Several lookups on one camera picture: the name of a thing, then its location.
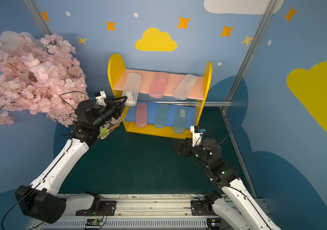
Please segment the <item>frosted white pencil case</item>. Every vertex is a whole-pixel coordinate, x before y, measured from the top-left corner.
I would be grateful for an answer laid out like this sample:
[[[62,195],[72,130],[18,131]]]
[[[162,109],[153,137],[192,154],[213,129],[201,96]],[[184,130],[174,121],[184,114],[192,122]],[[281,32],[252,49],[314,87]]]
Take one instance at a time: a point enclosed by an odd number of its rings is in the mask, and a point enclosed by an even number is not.
[[[128,73],[124,85],[122,96],[126,96],[125,106],[135,106],[137,104],[141,75],[137,73]]]

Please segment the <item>small pink pencil case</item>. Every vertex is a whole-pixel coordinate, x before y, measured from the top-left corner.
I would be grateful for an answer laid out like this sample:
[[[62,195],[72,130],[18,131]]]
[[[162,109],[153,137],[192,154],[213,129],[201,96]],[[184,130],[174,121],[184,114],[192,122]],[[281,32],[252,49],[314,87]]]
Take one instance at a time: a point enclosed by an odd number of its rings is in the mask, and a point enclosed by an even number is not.
[[[139,128],[147,126],[148,112],[147,104],[139,103],[136,107],[136,126]]]

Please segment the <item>pink translucent pencil case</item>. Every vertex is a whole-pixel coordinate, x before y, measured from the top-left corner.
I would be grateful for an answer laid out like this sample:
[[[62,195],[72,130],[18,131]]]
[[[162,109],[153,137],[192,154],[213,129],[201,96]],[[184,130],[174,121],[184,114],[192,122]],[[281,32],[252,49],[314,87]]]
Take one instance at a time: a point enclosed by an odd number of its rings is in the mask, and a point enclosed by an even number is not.
[[[163,97],[169,74],[166,72],[157,72],[149,88],[149,97],[160,99]]]

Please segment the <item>clear white pencil case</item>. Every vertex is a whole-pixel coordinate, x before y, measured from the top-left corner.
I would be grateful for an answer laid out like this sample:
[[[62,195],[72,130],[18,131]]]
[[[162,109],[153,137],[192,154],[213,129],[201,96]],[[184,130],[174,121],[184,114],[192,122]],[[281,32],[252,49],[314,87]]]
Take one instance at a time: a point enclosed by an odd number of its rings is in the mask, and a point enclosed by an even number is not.
[[[192,74],[187,74],[178,84],[173,92],[173,97],[184,101],[188,98],[190,92],[198,81],[198,77]]]

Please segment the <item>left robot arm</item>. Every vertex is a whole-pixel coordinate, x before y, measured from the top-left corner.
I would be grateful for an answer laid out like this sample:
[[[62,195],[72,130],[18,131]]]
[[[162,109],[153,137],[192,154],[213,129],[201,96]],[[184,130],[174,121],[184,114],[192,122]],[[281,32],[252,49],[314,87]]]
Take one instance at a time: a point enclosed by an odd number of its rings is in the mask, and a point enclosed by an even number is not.
[[[46,223],[54,223],[68,213],[98,214],[101,197],[93,193],[58,197],[66,177],[80,158],[99,140],[100,127],[118,119],[125,108],[126,96],[96,97],[82,101],[75,109],[77,125],[65,146],[45,171],[29,186],[19,186],[15,192],[21,212]]]

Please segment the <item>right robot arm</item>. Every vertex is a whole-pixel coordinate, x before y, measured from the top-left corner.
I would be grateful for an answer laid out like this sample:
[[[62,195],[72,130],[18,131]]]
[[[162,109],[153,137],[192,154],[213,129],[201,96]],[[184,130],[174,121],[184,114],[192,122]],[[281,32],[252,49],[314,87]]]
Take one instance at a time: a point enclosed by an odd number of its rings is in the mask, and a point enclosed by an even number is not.
[[[193,157],[205,166],[205,173],[237,207],[234,210],[218,192],[204,197],[204,203],[235,230],[279,230],[248,192],[234,168],[223,161],[220,145],[211,138],[196,142],[193,139],[173,140],[178,154]]]

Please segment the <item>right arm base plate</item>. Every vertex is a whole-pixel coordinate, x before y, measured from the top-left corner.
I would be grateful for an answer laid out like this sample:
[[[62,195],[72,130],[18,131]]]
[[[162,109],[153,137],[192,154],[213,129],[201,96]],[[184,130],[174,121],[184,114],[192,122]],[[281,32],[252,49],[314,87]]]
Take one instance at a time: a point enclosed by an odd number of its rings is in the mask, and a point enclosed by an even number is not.
[[[219,217],[214,212],[212,204],[204,200],[193,199],[190,201],[190,209],[193,216]]]

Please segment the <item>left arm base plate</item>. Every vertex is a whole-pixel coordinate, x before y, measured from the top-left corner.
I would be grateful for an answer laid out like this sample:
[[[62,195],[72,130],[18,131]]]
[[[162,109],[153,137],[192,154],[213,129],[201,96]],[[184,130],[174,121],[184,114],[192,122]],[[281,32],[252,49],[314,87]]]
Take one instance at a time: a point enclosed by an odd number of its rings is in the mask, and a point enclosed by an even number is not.
[[[114,200],[97,200],[90,209],[79,210],[76,216],[113,216],[116,210],[116,201]]]

